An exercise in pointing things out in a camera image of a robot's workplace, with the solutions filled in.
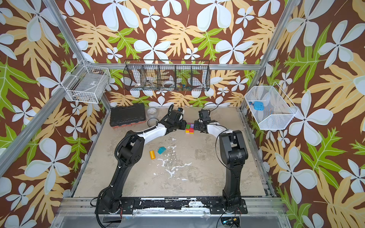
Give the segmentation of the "teal block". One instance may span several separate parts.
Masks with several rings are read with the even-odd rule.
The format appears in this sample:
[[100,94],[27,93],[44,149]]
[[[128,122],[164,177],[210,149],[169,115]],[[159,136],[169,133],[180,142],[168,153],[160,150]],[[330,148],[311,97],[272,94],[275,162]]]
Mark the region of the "teal block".
[[165,147],[160,147],[159,149],[158,149],[158,153],[159,154],[162,154],[162,153],[164,153],[166,151],[166,148]]

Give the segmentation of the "orange supermarket block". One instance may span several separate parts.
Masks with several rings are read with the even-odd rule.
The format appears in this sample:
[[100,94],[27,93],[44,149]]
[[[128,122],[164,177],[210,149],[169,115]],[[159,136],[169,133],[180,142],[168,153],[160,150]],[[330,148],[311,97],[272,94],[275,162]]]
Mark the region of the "orange supermarket block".
[[150,151],[150,152],[149,152],[149,154],[150,154],[150,158],[151,158],[151,160],[156,159],[155,151]]

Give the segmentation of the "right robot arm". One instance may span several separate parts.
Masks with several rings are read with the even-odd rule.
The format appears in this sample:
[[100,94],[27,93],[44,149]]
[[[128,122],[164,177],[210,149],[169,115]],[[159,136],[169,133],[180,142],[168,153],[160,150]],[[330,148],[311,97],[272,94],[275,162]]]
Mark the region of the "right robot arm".
[[225,186],[221,200],[224,210],[247,214],[247,206],[240,192],[241,172],[249,157],[242,132],[230,130],[217,122],[198,120],[194,122],[194,129],[211,134],[216,137],[216,143],[219,143],[220,162],[226,168]]

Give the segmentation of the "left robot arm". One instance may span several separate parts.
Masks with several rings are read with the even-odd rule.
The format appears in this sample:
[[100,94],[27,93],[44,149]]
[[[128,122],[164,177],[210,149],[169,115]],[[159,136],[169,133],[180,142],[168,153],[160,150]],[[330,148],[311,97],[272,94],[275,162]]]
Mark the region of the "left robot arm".
[[108,187],[104,188],[97,197],[95,213],[116,214],[123,196],[123,188],[133,166],[140,161],[145,144],[165,136],[176,130],[185,130],[186,121],[183,119],[182,108],[174,110],[171,105],[167,114],[155,126],[140,132],[128,131],[118,143],[114,151],[117,160],[116,171]]

